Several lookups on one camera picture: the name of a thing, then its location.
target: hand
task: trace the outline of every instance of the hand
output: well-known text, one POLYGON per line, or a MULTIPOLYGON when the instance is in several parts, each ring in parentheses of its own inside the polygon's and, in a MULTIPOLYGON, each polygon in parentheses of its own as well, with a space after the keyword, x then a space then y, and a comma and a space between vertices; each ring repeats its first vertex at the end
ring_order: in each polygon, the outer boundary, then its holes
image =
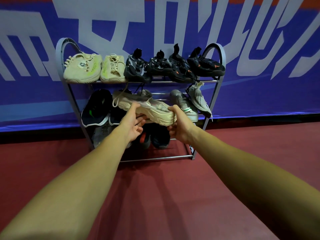
POLYGON ((126 115, 122 118, 118 128, 122 128, 126 133, 126 139, 128 143, 134 141, 139 135, 141 135, 142 126, 146 122, 146 116, 142 114, 136 114, 136 109, 140 107, 140 104, 133 102, 126 115))
POLYGON ((197 126, 194 125, 178 105, 169 107, 169 110, 173 111, 177 116, 177 122, 168 126, 170 136, 173 136, 175 139, 185 144, 190 144, 190 141, 194 136, 194 130, 197 129, 197 126))

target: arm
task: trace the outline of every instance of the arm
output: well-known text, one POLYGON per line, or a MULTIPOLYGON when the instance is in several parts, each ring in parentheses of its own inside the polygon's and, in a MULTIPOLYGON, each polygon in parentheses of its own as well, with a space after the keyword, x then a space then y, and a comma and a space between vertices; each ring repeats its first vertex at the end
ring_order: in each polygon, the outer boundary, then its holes
POLYGON ((142 133, 133 103, 99 147, 45 186, 10 222, 0 239, 86 239, 109 192, 122 154, 142 133))
POLYGON ((318 239, 320 192, 259 157, 234 148, 196 127, 178 106, 168 129, 190 144, 228 189, 280 239, 318 239))

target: shoe rack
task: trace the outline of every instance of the shoe rack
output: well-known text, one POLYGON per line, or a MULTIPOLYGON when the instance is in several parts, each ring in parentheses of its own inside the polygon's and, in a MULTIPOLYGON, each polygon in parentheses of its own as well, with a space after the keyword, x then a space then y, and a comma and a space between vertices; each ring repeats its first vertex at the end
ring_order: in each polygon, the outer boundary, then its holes
MULTIPOLYGON (((66 92, 68 100, 69 100, 69 102, 71 104, 71 107, 72 107, 72 109, 73 109, 73 111, 74 111, 74 113, 75 113, 75 115, 77 117, 78 123, 79 123, 79 125, 80 125, 80 127, 82 129, 82 132, 84 133, 84 135, 86 137, 86 140, 88 141, 88 145, 89 145, 90 149, 93 150, 94 149, 94 144, 93 144, 93 141, 91 140, 91 138, 89 136, 89 133, 88 133, 87 129, 82 125, 82 122, 81 122, 81 111, 80 111, 79 106, 77 104, 77 101, 75 99, 74 93, 72 91, 72 87, 63 78, 63 73, 64 73, 64 70, 65 70, 65 66, 64 66, 64 51, 65 51, 65 48, 66 48, 67 45, 71 45, 74 48, 76 54, 81 53, 81 50, 80 50, 78 44, 73 39, 61 38, 58 41, 57 45, 56 45, 56 54, 55 54, 56 66, 57 66, 57 70, 58 70, 58 74, 59 74, 60 80, 62 82, 62 85, 63 85, 64 89, 65 89, 65 92, 66 92)), ((204 50, 204 52, 203 52, 203 56, 206 57, 206 55, 208 54, 208 52, 211 49, 217 49, 217 51, 219 53, 220 63, 224 67, 226 67, 226 54, 225 54, 225 51, 224 51, 223 47, 220 44, 212 43, 212 44, 208 45, 206 47, 206 49, 204 50)), ((215 102, 217 100, 217 96, 218 96, 221 84, 223 82, 223 77, 224 76, 218 77, 218 80, 216 80, 216 78, 214 80, 213 79, 201 80, 204 83, 215 83, 215 87, 213 89, 212 97, 211 97, 211 100, 210 100, 210 103, 209 103, 209 107, 210 107, 211 111, 213 110, 214 104, 215 104, 215 102)), ((78 86, 88 86, 88 89, 90 90, 90 92, 94 92, 93 84, 98 84, 98 83, 101 83, 101 81, 96 81, 96 82, 88 83, 88 84, 85 84, 85 83, 81 84, 80 83, 80 84, 76 84, 76 85, 78 85, 78 86)), ((153 84, 168 84, 168 83, 171 84, 171 83, 174 83, 174 82, 173 81, 169 81, 169 80, 153 80, 152 83, 153 84)), ((169 93, 152 93, 152 94, 153 95, 168 95, 169 93)), ((206 129, 206 127, 208 125, 208 122, 209 122, 209 118, 206 118, 205 122, 203 124, 203 128, 202 128, 203 130, 206 129)), ((168 156, 168 157, 156 157, 156 158, 148 158, 148 159, 128 160, 128 161, 121 161, 121 162, 151 161, 151 160, 154 160, 154 161, 156 161, 156 160, 157 161, 158 160, 174 160, 174 159, 182 159, 182 158, 189 158, 191 160, 194 160, 195 157, 196 157, 196 153, 197 153, 196 150, 194 150, 191 145, 185 145, 185 147, 186 147, 186 155, 176 155, 176 156, 168 156), (191 154, 188 153, 188 150, 187 150, 188 146, 189 146, 189 148, 191 150, 191 154)))

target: maroon floor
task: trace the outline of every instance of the maroon floor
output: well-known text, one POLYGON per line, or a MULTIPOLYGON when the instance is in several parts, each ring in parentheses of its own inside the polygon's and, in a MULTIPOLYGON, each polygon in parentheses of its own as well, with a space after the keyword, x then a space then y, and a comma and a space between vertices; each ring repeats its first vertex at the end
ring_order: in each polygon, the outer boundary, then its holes
MULTIPOLYGON (((320 189, 319 131, 320 122, 208 132, 320 189)), ((176 141, 169 148, 161 154, 185 152, 176 141)), ((87 152, 82 139, 0 145, 0 230, 87 152)), ((199 155, 194 161, 121 164, 89 238, 277 239, 199 155)))

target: beige sneaker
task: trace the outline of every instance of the beige sneaker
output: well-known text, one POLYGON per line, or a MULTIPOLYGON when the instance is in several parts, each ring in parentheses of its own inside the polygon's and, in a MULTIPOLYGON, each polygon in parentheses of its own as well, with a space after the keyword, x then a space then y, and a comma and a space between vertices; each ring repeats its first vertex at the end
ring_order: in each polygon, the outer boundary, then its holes
POLYGON ((76 54, 66 60, 63 77, 70 83, 92 83, 100 78, 102 56, 97 54, 76 54))
POLYGON ((138 102, 141 106, 137 108, 136 113, 146 115, 151 121, 159 125, 169 126, 177 121, 176 115, 168 109, 169 105, 151 97, 115 91, 112 98, 112 106, 118 106, 125 111, 130 109, 133 102, 138 102))
POLYGON ((104 58, 100 80, 103 83, 125 83, 125 60, 123 56, 111 54, 104 58))

